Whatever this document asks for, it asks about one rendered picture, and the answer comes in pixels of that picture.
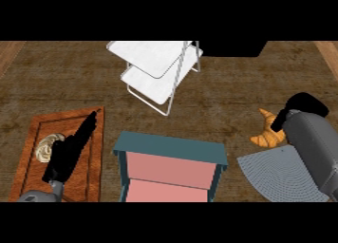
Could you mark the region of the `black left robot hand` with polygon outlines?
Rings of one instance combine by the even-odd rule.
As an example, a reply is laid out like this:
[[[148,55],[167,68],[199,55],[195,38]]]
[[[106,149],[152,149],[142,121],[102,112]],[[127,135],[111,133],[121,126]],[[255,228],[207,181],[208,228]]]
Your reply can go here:
[[[65,140],[56,140],[52,146],[52,156],[43,174],[43,181],[53,180],[66,182],[81,156],[89,139],[97,127],[97,112],[93,111],[84,122],[81,123],[74,135]]]

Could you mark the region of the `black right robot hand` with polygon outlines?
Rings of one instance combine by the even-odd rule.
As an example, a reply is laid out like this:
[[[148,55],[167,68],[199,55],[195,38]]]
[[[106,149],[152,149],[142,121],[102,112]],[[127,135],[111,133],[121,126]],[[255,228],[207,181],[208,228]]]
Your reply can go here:
[[[323,102],[307,92],[300,92],[288,99],[286,106],[276,116],[274,122],[270,126],[270,129],[274,132],[279,132],[282,130],[282,126],[291,110],[298,110],[301,112],[317,114],[323,118],[329,114],[329,109]]]

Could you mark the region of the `grey round placemat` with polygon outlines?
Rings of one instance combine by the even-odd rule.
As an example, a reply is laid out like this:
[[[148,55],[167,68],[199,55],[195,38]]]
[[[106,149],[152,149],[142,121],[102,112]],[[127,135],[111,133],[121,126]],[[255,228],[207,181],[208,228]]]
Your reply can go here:
[[[271,202],[328,202],[291,145],[238,158],[243,175]]]

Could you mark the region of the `pale round pastry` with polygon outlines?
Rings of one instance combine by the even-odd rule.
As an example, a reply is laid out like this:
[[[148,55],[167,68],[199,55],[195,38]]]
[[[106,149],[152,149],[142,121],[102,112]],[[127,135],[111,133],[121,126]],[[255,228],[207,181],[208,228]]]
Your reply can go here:
[[[35,156],[37,160],[41,163],[49,163],[50,162],[50,157],[52,157],[52,146],[53,143],[59,140],[63,141],[66,139],[65,135],[61,133],[50,134],[43,138],[40,141],[40,144],[35,149]]]

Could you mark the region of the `brown wooden cutting board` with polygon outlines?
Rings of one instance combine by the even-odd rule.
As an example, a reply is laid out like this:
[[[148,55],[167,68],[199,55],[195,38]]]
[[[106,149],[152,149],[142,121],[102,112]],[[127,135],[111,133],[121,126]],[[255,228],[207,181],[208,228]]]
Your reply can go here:
[[[63,201],[99,202],[105,120],[102,106],[32,117],[9,201],[16,201],[30,190],[52,191],[50,185],[43,182],[47,164],[37,159],[38,144],[50,134],[61,133],[66,137],[72,135],[93,111],[97,112],[97,128],[81,152],[71,179],[65,183]]]

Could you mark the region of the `orange croissant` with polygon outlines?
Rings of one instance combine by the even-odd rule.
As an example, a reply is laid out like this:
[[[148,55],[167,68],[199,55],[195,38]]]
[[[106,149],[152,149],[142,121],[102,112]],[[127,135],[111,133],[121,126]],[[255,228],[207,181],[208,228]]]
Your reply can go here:
[[[260,112],[264,117],[264,131],[261,135],[251,137],[249,140],[260,147],[274,148],[277,144],[285,140],[286,134],[283,131],[274,132],[270,128],[276,120],[276,115],[264,109],[260,109]]]

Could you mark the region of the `teal and pink stool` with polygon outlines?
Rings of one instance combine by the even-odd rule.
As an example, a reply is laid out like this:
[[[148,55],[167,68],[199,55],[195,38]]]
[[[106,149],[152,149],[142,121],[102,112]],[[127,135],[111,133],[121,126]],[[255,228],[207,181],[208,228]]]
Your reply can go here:
[[[121,202],[212,202],[227,169],[223,143],[122,131],[114,147]]]

